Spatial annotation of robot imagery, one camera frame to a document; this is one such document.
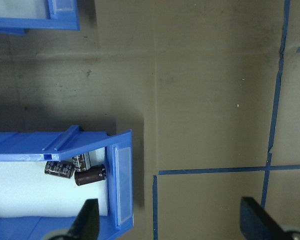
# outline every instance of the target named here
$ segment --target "black capacitor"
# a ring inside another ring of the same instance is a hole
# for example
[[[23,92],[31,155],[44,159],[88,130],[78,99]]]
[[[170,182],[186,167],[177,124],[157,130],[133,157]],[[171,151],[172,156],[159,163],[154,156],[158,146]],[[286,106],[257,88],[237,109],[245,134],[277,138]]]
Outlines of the black capacitor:
[[[59,161],[47,161],[44,168],[45,174],[70,179],[74,173],[74,166]]]
[[[107,172],[103,164],[91,167],[87,171],[76,171],[74,173],[74,180],[78,186],[102,181],[105,180],[106,177]]]
[[[83,153],[72,157],[72,163],[76,172],[83,172],[90,169],[90,156],[89,153]]]

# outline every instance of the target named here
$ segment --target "white foam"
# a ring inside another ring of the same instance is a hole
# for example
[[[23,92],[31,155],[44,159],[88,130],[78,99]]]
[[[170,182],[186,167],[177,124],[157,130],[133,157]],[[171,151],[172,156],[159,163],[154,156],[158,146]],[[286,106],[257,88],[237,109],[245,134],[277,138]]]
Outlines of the white foam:
[[[104,148],[91,153],[98,164],[104,163]],[[86,199],[94,198],[100,215],[108,215],[108,180],[77,186],[74,175],[67,179],[45,174],[45,165],[45,161],[0,162],[0,218],[74,217]]]

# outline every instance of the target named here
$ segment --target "blue plastic bin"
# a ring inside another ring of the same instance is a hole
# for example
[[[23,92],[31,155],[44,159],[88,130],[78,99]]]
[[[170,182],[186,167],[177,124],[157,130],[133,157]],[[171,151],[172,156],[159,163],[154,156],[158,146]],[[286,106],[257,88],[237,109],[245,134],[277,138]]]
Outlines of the blue plastic bin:
[[[61,161],[106,149],[108,216],[100,216],[99,240],[112,240],[133,227],[132,131],[0,132],[0,161]],[[40,240],[53,230],[69,228],[75,217],[0,218],[0,240]]]
[[[46,0],[46,19],[0,17],[0,33],[24,35],[25,29],[79,30],[76,0]]]

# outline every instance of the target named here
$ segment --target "cardboard surface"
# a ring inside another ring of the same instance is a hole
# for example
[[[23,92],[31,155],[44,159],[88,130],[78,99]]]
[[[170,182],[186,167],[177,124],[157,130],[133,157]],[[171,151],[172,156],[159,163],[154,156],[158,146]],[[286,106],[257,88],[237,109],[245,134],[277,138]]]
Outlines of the cardboard surface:
[[[79,0],[80,31],[0,35],[0,131],[132,129],[134,227],[119,239],[152,239],[159,170],[266,164],[283,8],[281,0]],[[289,21],[272,165],[300,164],[300,0]],[[283,188],[272,176],[267,208]],[[239,196],[260,200],[262,183],[263,172],[159,176],[160,239],[202,238],[228,210],[220,236],[240,239]],[[190,209],[169,205],[183,193]]]

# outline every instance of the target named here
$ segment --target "brown capacitor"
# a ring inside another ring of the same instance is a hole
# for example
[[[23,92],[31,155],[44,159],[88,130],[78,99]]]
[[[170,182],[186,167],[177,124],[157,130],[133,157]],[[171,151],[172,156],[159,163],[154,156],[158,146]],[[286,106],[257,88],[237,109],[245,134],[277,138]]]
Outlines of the brown capacitor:
[[[74,173],[74,166],[72,164],[59,161],[47,161],[44,173],[70,179]]]
[[[72,157],[72,163],[76,172],[83,172],[90,169],[90,156],[89,153],[83,153]]]
[[[87,171],[76,171],[74,173],[74,180],[78,186],[81,186],[81,185],[105,180],[106,176],[107,176],[106,168],[102,164],[102,165],[91,167]]]

